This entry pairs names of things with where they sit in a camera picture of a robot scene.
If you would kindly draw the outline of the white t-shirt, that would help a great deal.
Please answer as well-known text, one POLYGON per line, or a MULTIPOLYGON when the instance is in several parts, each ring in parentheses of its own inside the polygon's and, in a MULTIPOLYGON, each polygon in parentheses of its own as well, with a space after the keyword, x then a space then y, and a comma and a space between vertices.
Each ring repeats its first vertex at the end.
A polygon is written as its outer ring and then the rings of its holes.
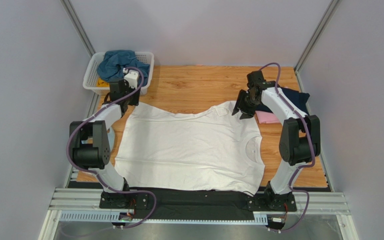
POLYGON ((262 135, 254 118, 232 113, 234 105, 183 114, 140 103, 126 121, 115 170, 131 187, 254 195, 265 172, 262 135))

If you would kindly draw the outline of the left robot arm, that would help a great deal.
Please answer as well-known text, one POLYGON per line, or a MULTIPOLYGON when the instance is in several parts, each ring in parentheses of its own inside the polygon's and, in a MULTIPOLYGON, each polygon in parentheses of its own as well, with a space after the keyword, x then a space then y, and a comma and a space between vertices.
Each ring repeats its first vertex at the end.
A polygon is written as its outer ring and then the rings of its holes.
POLYGON ((101 109, 92 117, 73 121, 69 126, 68 159, 75 168, 93 175, 102 185, 100 208, 135 207, 136 196, 130 192, 127 180, 111 164, 115 142, 108 131, 125 115, 129 106, 138 105, 139 97, 137 88, 127 80, 112 82, 101 109))

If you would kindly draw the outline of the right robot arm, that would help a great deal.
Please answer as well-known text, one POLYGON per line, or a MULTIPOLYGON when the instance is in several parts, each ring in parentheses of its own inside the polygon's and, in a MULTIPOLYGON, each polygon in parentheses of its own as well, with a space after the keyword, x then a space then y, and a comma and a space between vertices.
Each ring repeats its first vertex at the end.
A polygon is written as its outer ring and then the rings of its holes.
POLYGON ((264 192, 251 201, 252 210, 295 211, 293 185, 303 168, 312 167, 320 154, 320 120, 290 101, 276 81, 266 81, 261 71, 247 75, 247 90, 240 90, 233 114, 251 119, 257 106, 267 106, 282 124, 279 140, 281 162, 264 192))

